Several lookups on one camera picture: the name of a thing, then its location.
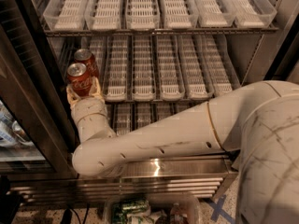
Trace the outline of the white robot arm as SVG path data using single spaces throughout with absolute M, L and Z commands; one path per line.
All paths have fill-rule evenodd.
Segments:
M 150 158 L 239 151 L 237 224 L 298 224 L 299 85 L 251 83 L 200 105 L 117 136 L 104 102 L 71 105 L 80 132 L 72 156 L 81 175 L 103 175 L 116 165 Z

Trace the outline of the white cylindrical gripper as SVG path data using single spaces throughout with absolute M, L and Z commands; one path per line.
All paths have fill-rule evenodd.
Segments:
M 92 77 L 89 94 L 92 97 L 81 99 L 71 85 L 66 87 L 67 101 L 71 105 L 71 116 L 76 124 L 81 143 L 90 139 L 115 137 L 109 125 L 107 107 L 97 77 Z

